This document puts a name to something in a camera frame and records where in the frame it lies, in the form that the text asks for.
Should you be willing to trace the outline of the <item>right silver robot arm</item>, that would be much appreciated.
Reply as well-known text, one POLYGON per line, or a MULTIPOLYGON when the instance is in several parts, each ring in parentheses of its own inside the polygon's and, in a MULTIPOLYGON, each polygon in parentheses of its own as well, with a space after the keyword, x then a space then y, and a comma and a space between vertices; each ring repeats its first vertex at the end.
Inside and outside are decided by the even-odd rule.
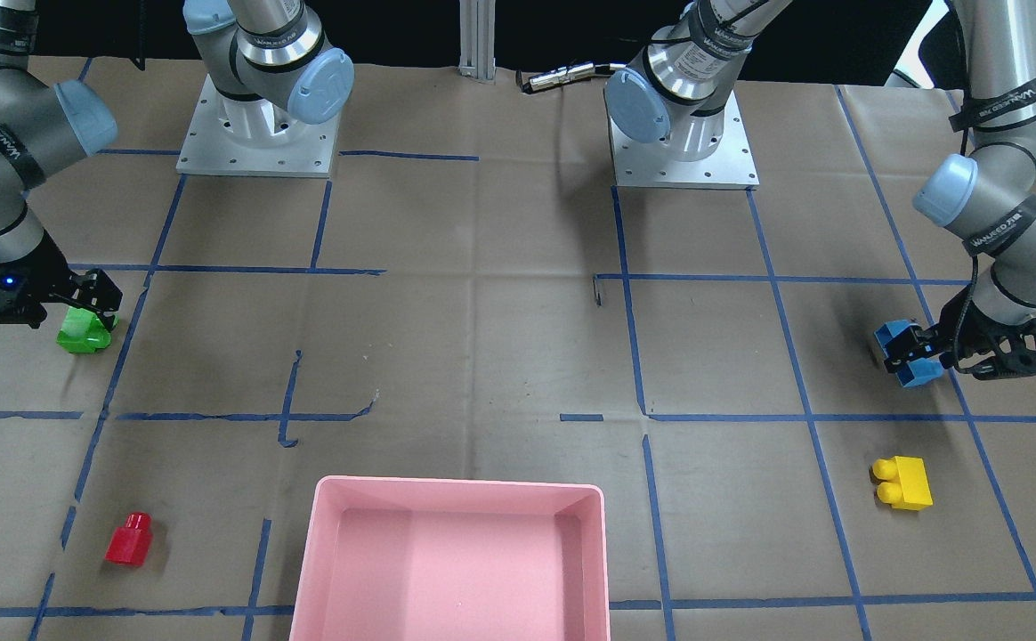
MULTIPOLYGON (((188 1, 182 12, 230 142, 246 149, 293 142, 350 98, 352 60, 303 1, 188 1)), ((0 324, 36 329, 45 307, 60 303, 112 331, 122 292, 100 269, 71 271, 27 195, 106 149, 117 121, 82 81, 47 85, 30 72, 38 22, 34 1, 0 1, 0 324)))

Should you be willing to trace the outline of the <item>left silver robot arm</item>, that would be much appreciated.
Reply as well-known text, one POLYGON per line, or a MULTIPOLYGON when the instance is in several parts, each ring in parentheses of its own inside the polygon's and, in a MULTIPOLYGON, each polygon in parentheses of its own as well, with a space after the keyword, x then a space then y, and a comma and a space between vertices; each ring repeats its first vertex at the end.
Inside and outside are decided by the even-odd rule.
MULTIPOLYGON (((670 143, 692 129, 698 153, 713 150, 725 99, 751 45, 783 1, 692 1, 612 72, 606 106, 632 141, 670 143)), ((953 132, 974 147, 951 154, 912 204, 990 266, 921 328, 908 320, 877 329, 889 373, 906 388, 947 369, 978 380, 1036 375, 1036 3, 953 1, 968 70, 953 132)))

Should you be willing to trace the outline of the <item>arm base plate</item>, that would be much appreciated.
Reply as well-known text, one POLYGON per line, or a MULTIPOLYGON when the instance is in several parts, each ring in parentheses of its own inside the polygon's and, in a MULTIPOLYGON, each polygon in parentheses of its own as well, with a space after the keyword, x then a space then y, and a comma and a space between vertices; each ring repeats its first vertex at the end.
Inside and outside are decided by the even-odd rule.
POLYGON ((194 109, 176 170, 214 177, 330 177, 342 115, 318 125, 294 120, 266 99, 234 101, 212 78, 194 109))
POLYGON ((608 126, 620 187, 747 190, 761 183, 733 94, 721 112, 687 118, 664 141, 633 141, 614 121, 608 126))

